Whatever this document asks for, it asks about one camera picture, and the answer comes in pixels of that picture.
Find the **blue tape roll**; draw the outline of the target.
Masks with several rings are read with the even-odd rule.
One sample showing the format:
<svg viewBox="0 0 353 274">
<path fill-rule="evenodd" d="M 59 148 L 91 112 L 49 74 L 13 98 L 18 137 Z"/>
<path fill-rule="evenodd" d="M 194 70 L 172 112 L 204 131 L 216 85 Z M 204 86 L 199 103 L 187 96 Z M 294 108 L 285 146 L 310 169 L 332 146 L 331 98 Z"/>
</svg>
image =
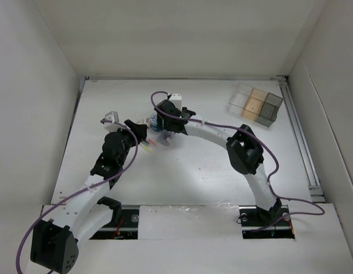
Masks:
<svg viewBox="0 0 353 274">
<path fill-rule="evenodd" d="M 161 132 L 163 129 L 158 125 L 158 114 L 155 112 L 150 115 L 150 127 L 155 132 Z"/>
</svg>

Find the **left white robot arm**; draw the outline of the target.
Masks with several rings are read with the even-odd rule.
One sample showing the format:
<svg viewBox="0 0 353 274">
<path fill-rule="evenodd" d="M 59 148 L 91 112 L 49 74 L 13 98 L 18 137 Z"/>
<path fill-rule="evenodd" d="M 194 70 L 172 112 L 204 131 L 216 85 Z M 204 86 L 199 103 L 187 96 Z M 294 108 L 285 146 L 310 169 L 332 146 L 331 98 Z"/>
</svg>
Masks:
<svg viewBox="0 0 353 274">
<path fill-rule="evenodd" d="M 121 220 L 120 202 L 106 194 L 127 170 L 130 149 L 147 139 L 147 126 L 130 120 L 106 120 L 104 125 L 109 133 L 83 188 L 63 199 L 64 209 L 50 220 L 39 219 L 33 227 L 30 260 L 53 272 L 68 273 L 82 243 L 104 225 L 112 227 Z"/>
</svg>

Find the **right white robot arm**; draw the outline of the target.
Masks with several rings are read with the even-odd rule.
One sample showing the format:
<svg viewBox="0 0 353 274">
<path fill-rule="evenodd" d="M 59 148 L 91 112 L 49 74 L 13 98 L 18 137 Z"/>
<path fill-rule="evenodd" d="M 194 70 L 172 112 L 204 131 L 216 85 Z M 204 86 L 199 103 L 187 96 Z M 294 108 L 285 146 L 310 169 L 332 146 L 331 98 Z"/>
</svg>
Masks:
<svg viewBox="0 0 353 274">
<path fill-rule="evenodd" d="M 199 137 L 226 149 L 232 168 L 245 177 L 254 194 L 261 225 L 268 227 L 278 221 L 282 202 L 272 193 L 263 164 L 263 146 L 249 126 L 235 128 L 211 123 L 185 107 L 178 109 L 167 99 L 153 106 L 158 114 L 158 127 Z"/>
</svg>

